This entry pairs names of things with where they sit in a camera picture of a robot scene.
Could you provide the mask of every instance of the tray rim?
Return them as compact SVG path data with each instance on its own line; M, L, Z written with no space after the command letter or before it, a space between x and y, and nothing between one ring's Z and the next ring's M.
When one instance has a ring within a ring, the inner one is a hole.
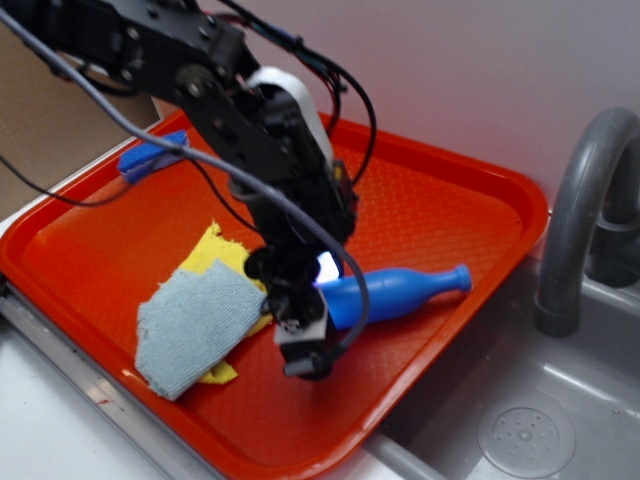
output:
M152 132L166 129L184 128L188 121L181 112L176 112L168 119L156 125ZM351 122L341 121L340 128L336 131L334 143L350 148L355 145L364 144L368 130L365 127ZM129 143L123 148L130 148L137 142ZM457 334L464 328L473 315L484 305L490 295L498 288L504 279L516 268L520 261L526 256L529 250L535 245L543 234L548 222L548 206L540 189L527 177L506 168L481 162L456 153L429 146L414 140L393 135L386 132L379 133L376 154L384 156L385 161L398 163L409 168L416 168L410 165L411 162L394 161L385 156L385 153L393 151L396 155L391 158L402 158L398 153L411 151L428 155L433 159L429 168L433 169L434 176L449 180L451 183L471 188L472 190L485 193L491 197L508 203L518 213L522 220L522 234L518 241L503 255L503 257L487 272L486 276L469 296L458 306L453 314L436 331L434 336L417 352L407 367L400 372L395 381L384 389L376 401L366 410L366 413L354 422L354 427L350 433L345 435L341 441L337 442L334 448L327 451L321 457L310 459L293 466L257 466L254 463L249 465L241 461L243 453L226 441L225 438L217 435L215 440L220 448L213 455L216 462L212 461L210 435L206 435L202 426L196 419L189 415L185 408L167 400L157 397L150 392L146 386L142 388L136 382L123 373L121 365L123 362L123 352L113 352L102 342L78 342L79 337L96 338L97 332L90 329L73 329L72 332L65 330L65 334L77 343L81 344L86 353L94 359L107 358L107 364L99 362L114 379L123 387L134 394L138 400L149 407L154 413L166 423L174 432L185 438L186 441L197 450L206 461L222 472L242 478L280 478L286 475L288 478L308 478L313 475L325 472L352 453L364 440L366 436L382 421L384 416L393 408L406 391L418 380L420 375L426 371L441 353L453 341ZM96 187L101 188L106 183L117 177L116 169L112 168L117 154L111 155L105 161L95 165L86 174L69 183L61 190L62 194L71 195L74 198L85 198L95 191ZM481 180L471 175L462 175L456 178L443 178L438 175L438 167L446 163L455 165L457 172L473 172L481 177ZM424 172L425 165L420 166ZM74 316L64 305L56 305L49 299L46 286L31 284L30 275L21 271L20 252L24 250L26 243L12 241L20 238L32 238L44 226L42 218L46 216L50 223L52 218L57 218L66 211L73 208L55 199L46 199L40 204L24 213L7 230L0 239L0 270L24 295L26 295L25 285L29 285L29 300L38 308L43 310L50 318L64 319Z

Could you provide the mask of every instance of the gray sink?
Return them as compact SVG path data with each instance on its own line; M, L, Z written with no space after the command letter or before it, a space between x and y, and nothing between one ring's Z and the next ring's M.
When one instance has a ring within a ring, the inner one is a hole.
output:
M380 433L450 480L636 480L640 300L585 280L580 330L550 338L536 270L509 278Z

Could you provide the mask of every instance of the cardboard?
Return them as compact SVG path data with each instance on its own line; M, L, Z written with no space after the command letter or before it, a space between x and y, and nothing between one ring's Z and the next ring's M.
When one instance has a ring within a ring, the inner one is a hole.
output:
M4 25L0 61L0 154L37 185L52 187L129 137ZM146 95L110 99L138 126L159 119ZM0 219L38 195L0 165Z

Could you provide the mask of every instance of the orange tray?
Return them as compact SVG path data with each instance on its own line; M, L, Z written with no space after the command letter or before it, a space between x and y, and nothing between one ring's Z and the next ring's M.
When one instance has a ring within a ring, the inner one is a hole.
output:
M155 133L187 129L178 113ZM337 154L355 170L365 128L341 122ZM73 182L76 199L112 195L119 155ZM213 171L219 185L224 174ZM227 239L260 245L215 200L187 162L155 173L100 208L46 200L0 241L0 271L72 340L223 474L308 478L352 453L526 255L547 222L527 178L389 134L358 185L359 223L348 248L365 271L425 272L466 263L474 289L435 297L402 319L374 324L322 382L285 378L272 328L228 361L239 378L195 385L172 403L135 370L138 305L187 257L213 220Z

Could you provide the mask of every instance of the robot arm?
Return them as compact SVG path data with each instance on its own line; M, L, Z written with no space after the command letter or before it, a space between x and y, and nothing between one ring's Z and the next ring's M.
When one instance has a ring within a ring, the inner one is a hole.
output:
M353 232L357 197L308 92L295 77L261 67L241 30L204 14L195 1L0 4L50 47L179 106L222 159L280 190L340 243ZM326 248L271 202L243 185L230 188L264 239L245 270L267 287L285 359L319 354L333 331L313 285L316 258ZM326 367L308 377L326 375Z

